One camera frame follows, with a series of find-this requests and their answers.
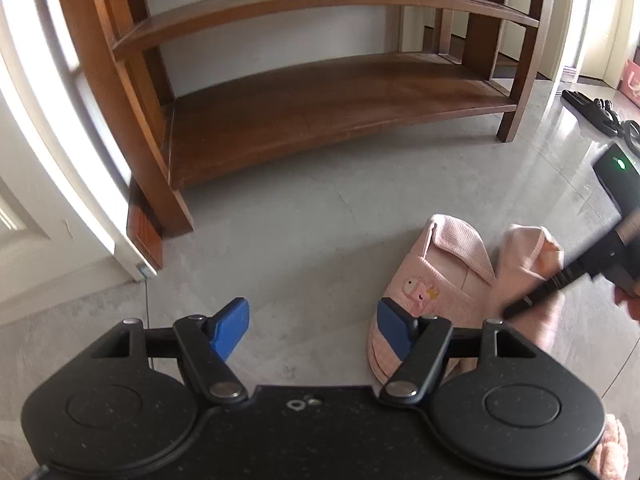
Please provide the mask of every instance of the gray tile floor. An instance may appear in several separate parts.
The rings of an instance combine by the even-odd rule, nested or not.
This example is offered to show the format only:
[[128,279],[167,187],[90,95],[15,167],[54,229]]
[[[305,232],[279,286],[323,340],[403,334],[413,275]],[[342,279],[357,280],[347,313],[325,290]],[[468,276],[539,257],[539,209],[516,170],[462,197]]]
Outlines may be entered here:
[[[511,144],[494,140],[498,116],[466,118],[300,153],[189,190],[195,231],[167,242],[158,279],[0,328],[0,478],[34,465],[19,422],[27,394],[123,317],[167,326],[245,296],[251,325],[230,359],[245,384],[375,384],[369,320],[430,215],[467,220],[490,250],[516,222],[544,225],[576,251],[616,218],[590,168],[608,139],[549,102],[550,92],[551,83],[536,81]],[[634,112],[614,100],[624,116]],[[639,337],[608,283],[580,282],[568,291],[553,349],[622,418],[629,479],[640,475]],[[156,365],[175,374],[169,362]]]

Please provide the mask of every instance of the white wall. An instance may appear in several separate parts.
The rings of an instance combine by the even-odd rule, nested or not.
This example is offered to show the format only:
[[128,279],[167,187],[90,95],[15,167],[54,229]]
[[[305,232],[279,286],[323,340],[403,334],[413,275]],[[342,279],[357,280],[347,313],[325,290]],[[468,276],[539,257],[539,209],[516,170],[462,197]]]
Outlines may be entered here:
[[[507,5],[518,9],[520,12],[529,13],[531,0],[507,0]],[[517,23],[504,22],[500,52],[513,59],[520,59],[522,41],[524,40],[524,27]]]
[[[151,14],[198,0],[147,0]],[[399,7],[325,7],[203,30],[161,47],[176,96],[244,75],[398,49]]]
[[[426,19],[425,12],[431,11],[431,22]],[[424,26],[433,27],[433,9],[404,6],[400,9],[400,45],[402,52],[422,50]]]

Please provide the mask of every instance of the door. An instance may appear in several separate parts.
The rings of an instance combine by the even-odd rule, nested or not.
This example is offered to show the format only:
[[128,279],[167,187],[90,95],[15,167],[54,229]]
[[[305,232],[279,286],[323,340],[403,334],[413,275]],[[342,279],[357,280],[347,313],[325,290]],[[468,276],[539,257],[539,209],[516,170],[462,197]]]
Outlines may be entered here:
[[[38,135],[18,97],[0,39],[0,323],[52,306],[34,300],[54,290],[64,276],[111,267],[114,241],[86,208]],[[91,288],[130,279],[94,274]],[[86,283],[71,283],[82,289]]]
[[611,57],[622,0],[591,0],[580,75],[604,79]]

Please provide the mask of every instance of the cartoon print on slipper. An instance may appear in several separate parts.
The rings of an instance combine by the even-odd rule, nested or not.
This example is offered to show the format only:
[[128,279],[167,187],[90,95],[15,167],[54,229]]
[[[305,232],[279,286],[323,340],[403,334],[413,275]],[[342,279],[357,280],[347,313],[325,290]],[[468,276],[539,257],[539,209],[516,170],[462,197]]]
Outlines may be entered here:
[[431,283],[426,284],[415,276],[405,280],[402,291],[406,297],[412,300],[414,306],[412,306],[410,313],[415,317],[420,316],[425,307],[440,295],[440,291]]

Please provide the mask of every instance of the wooden shelf leg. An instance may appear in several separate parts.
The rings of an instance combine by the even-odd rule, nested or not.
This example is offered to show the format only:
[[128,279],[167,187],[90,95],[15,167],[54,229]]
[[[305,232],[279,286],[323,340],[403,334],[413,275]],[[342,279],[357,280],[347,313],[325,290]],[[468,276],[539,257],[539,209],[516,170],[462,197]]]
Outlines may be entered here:
[[[128,0],[104,0],[104,3],[111,20],[111,29],[115,34],[115,39],[119,40],[127,34],[134,25]],[[136,54],[135,56],[131,56],[131,58],[124,63],[124,66],[127,69],[138,101],[151,127],[154,139],[158,146],[162,146],[164,133],[166,131],[164,114],[162,113],[158,95],[156,94],[154,84],[146,66],[145,58],[142,54]]]
[[[489,0],[504,4],[505,0]],[[470,14],[466,28],[465,51],[462,64],[484,79],[494,76],[495,61],[502,31],[502,20],[490,16]]]
[[546,32],[551,19],[554,0],[531,0],[529,15],[540,20],[538,28],[527,27],[522,43],[522,53],[511,87],[511,99],[518,102],[516,111],[504,114],[498,128],[498,139],[511,142],[516,136],[520,120],[527,107],[527,101],[538,73],[538,65],[545,46]]
[[127,236],[155,270],[162,269],[162,228],[140,186],[131,181]]
[[193,230],[127,67],[111,53],[115,33],[104,0],[60,0],[81,69],[106,123],[153,212],[169,236]]
[[436,9],[433,25],[431,51],[436,54],[448,54],[451,46],[451,31],[453,28],[453,10]]

